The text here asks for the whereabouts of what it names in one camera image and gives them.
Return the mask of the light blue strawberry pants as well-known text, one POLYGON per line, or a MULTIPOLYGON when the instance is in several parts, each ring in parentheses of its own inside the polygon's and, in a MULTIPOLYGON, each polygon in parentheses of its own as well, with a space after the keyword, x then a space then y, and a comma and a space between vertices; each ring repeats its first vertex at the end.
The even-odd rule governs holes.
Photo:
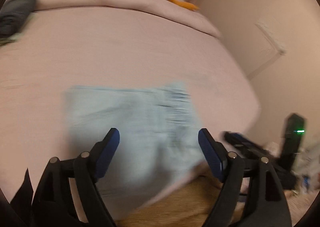
POLYGON ((71 148, 89 150, 111 128, 120 143, 105 176, 103 197, 152 197, 194 179, 203 154, 201 123, 183 84, 146 89, 76 86, 65 95, 71 148))

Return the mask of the folded light green garment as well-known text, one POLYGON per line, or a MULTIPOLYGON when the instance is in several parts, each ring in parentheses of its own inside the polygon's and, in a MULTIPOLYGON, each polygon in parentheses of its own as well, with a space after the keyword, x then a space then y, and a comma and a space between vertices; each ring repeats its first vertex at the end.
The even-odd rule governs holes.
POLYGON ((23 26, 20 28, 20 30, 17 33, 13 34, 12 36, 10 36, 8 38, 1 38, 0 45, 4 46, 4 45, 19 41, 20 38, 22 37, 22 35, 24 34, 25 30, 28 28, 31 20, 33 20, 34 16, 35 16, 35 14, 31 13, 28 16, 26 22, 23 24, 23 26))

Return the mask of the pink bed sheet mattress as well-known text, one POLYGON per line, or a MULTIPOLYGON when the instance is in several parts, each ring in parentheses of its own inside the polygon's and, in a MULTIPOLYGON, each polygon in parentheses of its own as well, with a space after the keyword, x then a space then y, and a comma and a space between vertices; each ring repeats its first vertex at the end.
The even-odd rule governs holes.
POLYGON ((40 11, 21 38, 1 47, 1 188, 25 170, 36 184, 52 155, 66 158, 65 90, 186 83, 212 135, 248 130, 258 99, 221 41, 152 14, 110 7, 40 11))

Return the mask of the white wall socket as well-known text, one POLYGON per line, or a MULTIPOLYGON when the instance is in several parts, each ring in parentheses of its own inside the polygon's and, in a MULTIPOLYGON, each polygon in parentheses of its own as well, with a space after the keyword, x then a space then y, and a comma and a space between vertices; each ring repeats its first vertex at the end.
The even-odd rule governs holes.
POLYGON ((269 28, 267 23, 264 20, 257 20, 255 23, 256 27, 261 31, 266 40, 270 43, 270 45, 276 50, 276 53, 279 55, 285 55, 287 53, 287 49, 285 44, 277 37, 277 35, 269 28))

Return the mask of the folded dark blue jeans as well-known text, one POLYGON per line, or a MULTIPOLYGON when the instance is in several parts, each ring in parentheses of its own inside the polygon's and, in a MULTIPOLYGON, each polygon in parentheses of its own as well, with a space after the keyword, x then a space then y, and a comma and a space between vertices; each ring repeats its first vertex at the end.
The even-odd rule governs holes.
POLYGON ((9 0, 1 9, 1 38, 8 38, 23 27, 35 11, 36 0, 9 0))

